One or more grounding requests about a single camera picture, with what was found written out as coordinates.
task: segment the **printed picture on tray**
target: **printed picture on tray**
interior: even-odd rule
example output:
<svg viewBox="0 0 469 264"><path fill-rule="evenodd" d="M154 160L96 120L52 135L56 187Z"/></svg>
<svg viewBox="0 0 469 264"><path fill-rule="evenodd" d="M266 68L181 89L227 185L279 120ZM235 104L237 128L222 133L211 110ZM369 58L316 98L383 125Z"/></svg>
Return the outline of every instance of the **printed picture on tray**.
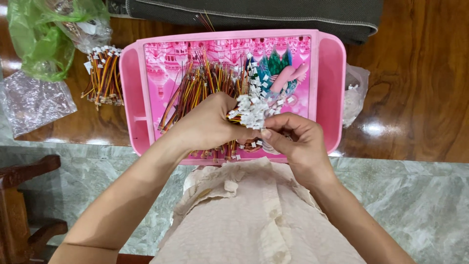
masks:
<svg viewBox="0 0 469 264"><path fill-rule="evenodd" d="M269 106L264 113L265 117L293 112L308 118L310 47L309 36L145 44L155 134L159 134L158 125L163 112L172 93L181 84L187 62L192 62L194 66L199 64L197 54L206 54L209 61L227 63L233 67L248 65L249 62L256 65L254 71L257 72L257 76L267 83L262 87ZM247 59L247 63L242 62L242 58L246 59L246 54L252 55ZM174 111L175 109L172 109L168 116L171 116ZM265 142L262 146L255 147L251 145L252 142L254 141L243 142L245 145L243 150L246 153L254 153L263 149L271 155L278 154Z"/></svg>

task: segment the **dark gray cloth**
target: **dark gray cloth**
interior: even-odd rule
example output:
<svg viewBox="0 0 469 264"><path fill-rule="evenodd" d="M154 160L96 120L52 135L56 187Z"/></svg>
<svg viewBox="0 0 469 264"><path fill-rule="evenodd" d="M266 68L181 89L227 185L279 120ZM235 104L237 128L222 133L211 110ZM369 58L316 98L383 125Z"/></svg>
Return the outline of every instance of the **dark gray cloth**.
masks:
<svg viewBox="0 0 469 264"><path fill-rule="evenodd" d="M208 14L217 31L318 29L345 43L363 44L378 30L383 0L126 0L131 17L202 25Z"/></svg>

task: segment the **wooden table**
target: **wooden table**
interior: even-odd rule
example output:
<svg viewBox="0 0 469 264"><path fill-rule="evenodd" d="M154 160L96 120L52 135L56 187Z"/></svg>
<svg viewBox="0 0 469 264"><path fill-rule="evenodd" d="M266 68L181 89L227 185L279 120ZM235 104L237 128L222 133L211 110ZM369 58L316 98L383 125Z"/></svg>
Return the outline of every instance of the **wooden table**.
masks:
<svg viewBox="0 0 469 264"><path fill-rule="evenodd" d="M0 0L4 10L6 0ZM347 46L348 63L371 72L360 116L343 131L333 156L469 163L469 2L385 0L379 32ZM203 31L160 22L112 18L112 44ZM0 14L0 56L6 77L19 68ZM68 79L74 114L17 140L129 145L124 108L80 99L89 77L77 51Z"/></svg>

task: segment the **gray tile floor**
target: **gray tile floor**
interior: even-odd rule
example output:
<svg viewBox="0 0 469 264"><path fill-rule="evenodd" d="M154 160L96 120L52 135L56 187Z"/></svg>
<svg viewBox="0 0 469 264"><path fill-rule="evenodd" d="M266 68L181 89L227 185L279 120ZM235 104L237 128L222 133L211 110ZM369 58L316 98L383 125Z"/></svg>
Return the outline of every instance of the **gray tile floor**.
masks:
<svg viewBox="0 0 469 264"><path fill-rule="evenodd" d="M134 160L131 148L14 141L0 111L0 167L59 154L62 167L21 185L30 219L69 226ZM418 263L469 263L469 164L332 158L342 183ZM122 253L154 255L194 166L178 166ZM58 245L63 236L54 237Z"/></svg>

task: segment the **beige clothing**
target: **beige clothing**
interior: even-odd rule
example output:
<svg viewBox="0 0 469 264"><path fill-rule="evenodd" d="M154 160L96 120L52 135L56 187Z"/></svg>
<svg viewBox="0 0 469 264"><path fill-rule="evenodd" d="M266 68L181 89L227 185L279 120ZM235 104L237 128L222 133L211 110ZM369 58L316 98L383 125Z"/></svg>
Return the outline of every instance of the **beige clothing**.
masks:
<svg viewBox="0 0 469 264"><path fill-rule="evenodd" d="M364 264L286 164L204 167L151 264Z"/></svg>

